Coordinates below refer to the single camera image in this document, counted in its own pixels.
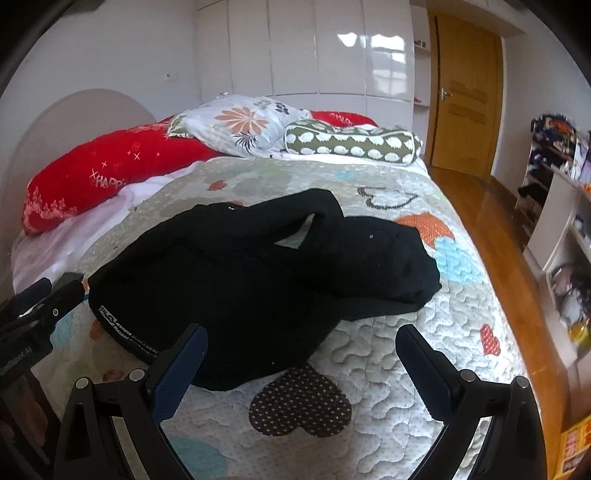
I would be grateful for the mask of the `black pants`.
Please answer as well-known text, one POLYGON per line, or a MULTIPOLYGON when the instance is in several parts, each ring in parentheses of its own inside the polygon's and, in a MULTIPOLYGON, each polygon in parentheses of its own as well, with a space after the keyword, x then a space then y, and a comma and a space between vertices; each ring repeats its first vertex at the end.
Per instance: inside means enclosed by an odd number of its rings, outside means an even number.
POLYGON ((441 287, 417 229, 346 216, 325 189, 194 206, 141 234, 88 284, 96 319, 145 363, 188 325, 204 327, 193 384, 211 391, 303 365, 342 320, 415 312, 441 287))

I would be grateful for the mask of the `white pink bed sheet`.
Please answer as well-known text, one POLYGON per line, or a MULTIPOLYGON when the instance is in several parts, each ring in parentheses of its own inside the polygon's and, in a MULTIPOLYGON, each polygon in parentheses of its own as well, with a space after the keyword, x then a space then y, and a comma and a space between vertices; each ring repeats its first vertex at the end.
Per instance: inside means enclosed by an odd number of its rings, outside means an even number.
POLYGON ((66 270, 90 264, 90 259, 106 249, 107 240, 120 240, 107 258, 131 244, 141 234, 138 225, 140 204, 169 183, 192 172, 204 172, 204 162, 141 183, 125 186, 116 196, 89 211, 63 221, 55 229, 38 236, 19 235, 11 255, 13 288, 20 293, 45 277, 55 281, 66 270))

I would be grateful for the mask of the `red long pillow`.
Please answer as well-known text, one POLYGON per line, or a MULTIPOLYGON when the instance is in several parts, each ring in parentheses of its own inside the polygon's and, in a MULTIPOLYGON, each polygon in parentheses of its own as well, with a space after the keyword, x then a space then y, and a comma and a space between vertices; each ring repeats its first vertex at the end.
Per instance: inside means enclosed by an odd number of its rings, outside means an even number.
POLYGON ((55 229, 123 187, 221 155, 194 137, 170 137, 172 118, 102 135, 51 162, 28 183, 21 223, 29 236, 55 229))

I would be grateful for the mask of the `heart-patterned quilt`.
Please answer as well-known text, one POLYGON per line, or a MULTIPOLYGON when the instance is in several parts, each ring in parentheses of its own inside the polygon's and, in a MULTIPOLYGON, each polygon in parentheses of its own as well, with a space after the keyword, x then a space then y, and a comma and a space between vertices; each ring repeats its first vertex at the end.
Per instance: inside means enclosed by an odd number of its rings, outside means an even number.
POLYGON ((196 204, 253 205, 311 188, 332 191, 348 216, 414 226, 441 274, 441 290, 420 311, 344 321, 311 356, 352 408, 349 424, 319 438, 303 428, 271 436, 252 420, 283 374, 226 392, 190 388, 163 425, 197 479, 406 479, 442 430, 398 359, 394 338, 414 324, 459 369, 507 383, 525 373, 511 327, 482 259, 452 204, 421 167, 218 158, 137 208, 141 234, 196 204))

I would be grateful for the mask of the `round beige headboard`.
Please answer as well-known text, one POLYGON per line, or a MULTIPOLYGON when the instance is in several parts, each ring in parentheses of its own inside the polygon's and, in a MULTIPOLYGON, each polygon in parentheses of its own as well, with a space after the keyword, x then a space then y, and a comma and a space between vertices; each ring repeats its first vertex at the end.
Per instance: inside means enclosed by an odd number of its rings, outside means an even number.
POLYGON ((83 90, 43 111, 25 130, 1 169, 1 291, 12 290, 10 252, 21 230, 29 180, 74 147, 115 130, 155 121, 131 97, 110 89, 83 90))

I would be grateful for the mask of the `white shelf with clutter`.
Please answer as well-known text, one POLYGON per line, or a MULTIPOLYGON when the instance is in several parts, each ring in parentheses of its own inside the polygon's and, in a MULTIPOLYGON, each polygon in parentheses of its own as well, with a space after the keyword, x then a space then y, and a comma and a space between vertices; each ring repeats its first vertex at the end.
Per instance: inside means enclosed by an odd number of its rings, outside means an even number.
POLYGON ((540 289, 558 356, 574 368, 590 351, 589 148, 567 117, 531 121, 528 164, 515 204, 528 235, 524 257, 540 289))

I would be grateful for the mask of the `floral white pillow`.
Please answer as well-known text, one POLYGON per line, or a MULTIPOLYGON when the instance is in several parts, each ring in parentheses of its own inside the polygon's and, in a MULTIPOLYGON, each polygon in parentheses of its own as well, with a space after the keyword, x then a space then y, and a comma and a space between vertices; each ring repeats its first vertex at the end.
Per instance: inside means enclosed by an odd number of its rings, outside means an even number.
POLYGON ((194 138, 226 155, 269 158, 283 150, 287 126, 310 118, 310 111, 270 97, 222 95, 175 115, 166 135, 194 138))

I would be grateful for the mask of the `green patterned bolster pillow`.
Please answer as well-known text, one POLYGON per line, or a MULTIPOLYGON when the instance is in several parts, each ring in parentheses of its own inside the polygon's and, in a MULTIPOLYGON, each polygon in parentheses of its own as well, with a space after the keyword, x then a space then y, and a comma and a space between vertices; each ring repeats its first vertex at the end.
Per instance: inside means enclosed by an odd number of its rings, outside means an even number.
POLYGON ((337 127, 308 119, 287 125, 284 145, 291 154, 332 154, 411 165, 420 157, 423 143, 405 128, 337 127))

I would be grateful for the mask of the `wooden door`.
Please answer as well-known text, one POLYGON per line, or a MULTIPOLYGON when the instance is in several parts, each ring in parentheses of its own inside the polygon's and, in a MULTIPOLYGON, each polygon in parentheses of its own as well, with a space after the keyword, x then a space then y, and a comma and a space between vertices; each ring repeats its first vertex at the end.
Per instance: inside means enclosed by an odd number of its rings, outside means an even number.
POLYGON ((501 37, 430 10, 431 113, 427 158, 436 168, 490 176, 502 113, 501 37))

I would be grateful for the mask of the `white glossy wardrobe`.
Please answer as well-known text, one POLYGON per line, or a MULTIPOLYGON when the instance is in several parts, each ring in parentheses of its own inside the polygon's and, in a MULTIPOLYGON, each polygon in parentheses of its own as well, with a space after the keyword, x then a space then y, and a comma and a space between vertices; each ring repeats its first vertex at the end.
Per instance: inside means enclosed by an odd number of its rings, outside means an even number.
POLYGON ((199 1, 200 98, 269 96, 427 136, 408 1, 199 1))

